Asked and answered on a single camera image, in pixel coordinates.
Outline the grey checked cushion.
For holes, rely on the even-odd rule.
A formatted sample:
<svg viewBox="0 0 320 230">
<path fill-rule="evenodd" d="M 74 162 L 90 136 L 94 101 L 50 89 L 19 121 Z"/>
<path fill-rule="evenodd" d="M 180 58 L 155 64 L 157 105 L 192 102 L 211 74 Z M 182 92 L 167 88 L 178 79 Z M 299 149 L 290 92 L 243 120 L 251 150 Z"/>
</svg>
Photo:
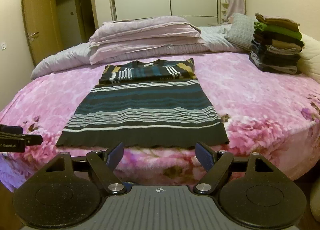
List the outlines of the grey checked cushion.
<svg viewBox="0 0 320 230">
<path fill-rule="evenodd" d="M 233 24 L 226 35 L 226 40 L 240 47 L 245 51 L 250 51 L 252 40 L 254 40 L 254 23 L 256 19 L 243 14 L 234 14 Z"/>
</svg>

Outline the wall light switch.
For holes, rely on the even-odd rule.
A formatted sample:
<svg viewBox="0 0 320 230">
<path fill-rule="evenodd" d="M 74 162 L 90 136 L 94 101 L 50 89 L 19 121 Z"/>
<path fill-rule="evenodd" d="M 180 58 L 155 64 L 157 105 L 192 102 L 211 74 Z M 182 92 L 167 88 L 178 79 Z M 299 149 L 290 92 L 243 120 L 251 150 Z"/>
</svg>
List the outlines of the wall light switch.
<svg viewBox="0 0 320 230">
<path fill-rule="evenodd" d="M 1 50 L 5 50 L 7 48 L 7 45 L 5 42 L 1 43 Z"/>
</svg>

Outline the beige folded garment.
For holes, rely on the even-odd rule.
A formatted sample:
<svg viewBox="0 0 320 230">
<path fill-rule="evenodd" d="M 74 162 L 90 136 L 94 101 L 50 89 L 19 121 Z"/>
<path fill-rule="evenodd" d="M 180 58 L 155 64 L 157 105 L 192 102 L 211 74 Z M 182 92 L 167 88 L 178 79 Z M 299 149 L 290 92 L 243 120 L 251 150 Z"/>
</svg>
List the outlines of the beige folded garment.
<svg viewBox="0 0 320 230">
<path fill-rule="evenodd" d="M 302 51 L 302 47 L 295 44 L 295 43 L 287 43 L 287 42 L 279 41 L 279 40 L 272 40 L 272 46 L 274 46 L 278 49 L 296 49 L 299 52 Z"/>
</svg>

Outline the striped knit sweater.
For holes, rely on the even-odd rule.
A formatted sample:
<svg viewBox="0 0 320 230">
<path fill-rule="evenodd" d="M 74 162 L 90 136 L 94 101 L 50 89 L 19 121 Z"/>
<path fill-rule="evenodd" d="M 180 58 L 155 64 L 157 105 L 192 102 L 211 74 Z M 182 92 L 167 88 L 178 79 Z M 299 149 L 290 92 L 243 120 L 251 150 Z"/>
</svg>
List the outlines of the striped knit sweater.
<svg viewBox="0 0 320 230">
<path fill-rule="evenodd" d="M 183 148 L 229 142 L 193 59 L 108 65 L 68 120 L 59 147 Z"/>
</svg>

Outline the green folded garment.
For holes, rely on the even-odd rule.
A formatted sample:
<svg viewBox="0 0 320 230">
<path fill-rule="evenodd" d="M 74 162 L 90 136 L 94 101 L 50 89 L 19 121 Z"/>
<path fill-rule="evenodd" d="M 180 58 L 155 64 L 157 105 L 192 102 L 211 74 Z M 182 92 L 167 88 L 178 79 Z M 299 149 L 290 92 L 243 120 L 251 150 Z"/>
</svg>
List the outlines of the green folded garment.
<svg viewBox="0 0 320 230">
<path fill-rule="evenodd" d="M 302 39 L 302 34 L 299 31 L 292 31 L 290 29 L 280 27 L 278 25 L 265 24 L 261 22 L 254 22 L 254 29 L 261 32 L 275 32 L 278 34 L 286 35 L 297 40 Z"/>
</svg>

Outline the lower pink pillow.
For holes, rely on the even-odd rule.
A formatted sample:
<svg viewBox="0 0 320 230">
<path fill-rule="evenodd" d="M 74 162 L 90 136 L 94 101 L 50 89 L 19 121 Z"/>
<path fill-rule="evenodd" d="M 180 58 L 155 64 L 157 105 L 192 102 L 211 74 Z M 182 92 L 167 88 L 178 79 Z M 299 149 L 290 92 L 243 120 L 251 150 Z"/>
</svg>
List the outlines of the lower pink pillow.
<svg viewBox="0 0 320 230">
<path fill-rule="evenodd" d="M 201 38 L 163 37 L 91 45 L 90 64 L 209 51 Z"/>
</svg>

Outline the wooden bedroom door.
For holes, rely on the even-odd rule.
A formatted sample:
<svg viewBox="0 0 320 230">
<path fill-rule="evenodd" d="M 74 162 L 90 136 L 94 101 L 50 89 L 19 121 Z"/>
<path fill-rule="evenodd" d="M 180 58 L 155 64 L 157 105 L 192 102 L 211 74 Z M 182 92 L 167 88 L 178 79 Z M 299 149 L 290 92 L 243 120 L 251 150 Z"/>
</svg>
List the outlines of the wooden bedroom door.
<svg viewBox="0 0 320 230">
<path fill-rule="evenodd" d="M 25 29 L 34 65 L 63 49 L 56 0 L 22 0 Z"/>
</svg>

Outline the upper pink pillow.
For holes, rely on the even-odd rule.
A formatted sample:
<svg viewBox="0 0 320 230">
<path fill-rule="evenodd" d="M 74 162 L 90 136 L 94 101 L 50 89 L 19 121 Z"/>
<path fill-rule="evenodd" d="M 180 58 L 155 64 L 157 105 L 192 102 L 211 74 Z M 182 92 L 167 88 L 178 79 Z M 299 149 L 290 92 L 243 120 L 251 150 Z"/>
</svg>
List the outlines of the upper pink pillow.
<svg viewBox="0 0 320 230">
<path fill-rule="evenodd" d="M 201 31 L 178 16 L 159 16 L 140 20 L 124 19 L 105 22 L 89 38 L 91 45 L 116 43 L 145 38 L 199 38 Z"/>
</svg>

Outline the hanging lilac garment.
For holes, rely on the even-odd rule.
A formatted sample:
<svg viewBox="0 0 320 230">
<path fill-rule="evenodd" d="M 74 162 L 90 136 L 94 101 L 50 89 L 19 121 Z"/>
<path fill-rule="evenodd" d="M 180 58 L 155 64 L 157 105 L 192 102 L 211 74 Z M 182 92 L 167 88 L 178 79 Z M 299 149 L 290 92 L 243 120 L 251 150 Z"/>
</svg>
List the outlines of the hanging lilac garment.
<svg viewBox="0 0 320 230">
<path fill-rule="evenodd" d="M 225 22 L 230 22 L 234 14 L 246 14 L 246 0 L 227 0 L 227 3 Z"/>
</svg>

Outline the pink floral bedspread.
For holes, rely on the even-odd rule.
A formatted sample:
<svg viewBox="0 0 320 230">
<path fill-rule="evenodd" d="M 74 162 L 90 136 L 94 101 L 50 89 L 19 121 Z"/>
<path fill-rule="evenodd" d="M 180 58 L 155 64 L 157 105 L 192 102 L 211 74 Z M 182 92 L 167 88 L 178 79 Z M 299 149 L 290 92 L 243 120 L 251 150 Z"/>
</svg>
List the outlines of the pink floral bedspread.
<svg viewBox="0 0 320 230">
<path fill-rule="evenodd" d="M 236 156 L 258 152 L 291 180 L 319 160 L 319 84 L 300 75 L 262 72 L 240 53 L 194 55 L 203 91 L 225 124 Z M 97 84 L 103 65 L 82 66 L 39 77 L 1 111 L 1 124 L 40 134 L 43 144 L 22 154 L 1 153 L 1 183 L 15 190 L 59 153 L 56 142 L 77 106 Z M 146 185 L 194 184 L 204 175 L 192 150 L 125 149 L 115 171 Z"/>
</svg>

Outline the brown folded garment top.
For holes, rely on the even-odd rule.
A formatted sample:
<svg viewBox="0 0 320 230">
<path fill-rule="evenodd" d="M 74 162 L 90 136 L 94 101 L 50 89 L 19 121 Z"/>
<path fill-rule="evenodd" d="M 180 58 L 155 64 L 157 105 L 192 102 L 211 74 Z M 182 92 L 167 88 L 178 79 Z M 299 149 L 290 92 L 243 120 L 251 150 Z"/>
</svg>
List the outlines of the brown folded garment top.
<svg viewBox="0 0 320 230">
<path fill-rule="evenodd" d="M 286 28 L 291 31 L 299 32 L 300 24 L 291 19 L 278 16 L 267 16 L 262 15 L 260 13 L 256 13 L 255 17 L 259 22 L 269 25 L 277 25 L 279 27 Z"/>
</svg>

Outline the pink pillow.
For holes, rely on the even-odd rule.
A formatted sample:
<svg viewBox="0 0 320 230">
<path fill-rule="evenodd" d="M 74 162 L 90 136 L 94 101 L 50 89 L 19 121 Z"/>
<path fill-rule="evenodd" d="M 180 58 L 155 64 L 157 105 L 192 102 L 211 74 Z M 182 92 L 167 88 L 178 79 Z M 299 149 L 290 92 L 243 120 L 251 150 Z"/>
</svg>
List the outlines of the pink pillow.
<svg viewBox="0 0 320 230">
<path fill-rule="evenodd" d="M 124 19 L 105 22 L 89 38 L 91 45 L 116 43 L 145 38 L 199 38 L 201 31 L 178 16 L 159 16 L 140 20 Z"/>
<path fill-rule="evenodd" d="M 209 51 L 201 38 L 163 37 L 91 45 L 90 64 Z"/>
</svg>

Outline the grey lilac quilt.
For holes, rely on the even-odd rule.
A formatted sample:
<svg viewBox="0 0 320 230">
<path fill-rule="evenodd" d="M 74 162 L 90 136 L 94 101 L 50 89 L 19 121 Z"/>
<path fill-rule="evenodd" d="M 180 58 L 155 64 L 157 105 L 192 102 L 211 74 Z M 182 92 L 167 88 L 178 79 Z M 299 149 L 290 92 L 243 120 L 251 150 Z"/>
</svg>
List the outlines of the grey lilac quilt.
<svg viewBox="0 0 320 230">
<path fill-rule="evenodd" d="M 218 27 L 200 27 L 201 39 L 206 42 L 209 51 L 214 53 L 219 52 L 234 52 L 242 53 L 243 50 L 238 46 L 226 40 L 225 36 L 231 29 L 231 25 L 220 25 Z M 57 54 L 48 56 L 43 59 L 32 71 L 31 79 L 34 80 L 40 76 L 50 74 L 52 72 L 72 69 L 80 66 L 90 65 L 89 58 L 93 51 L 89 49 L 88 43 L 81 43 L 77 46 L 58 52 Z"/>
</svg>

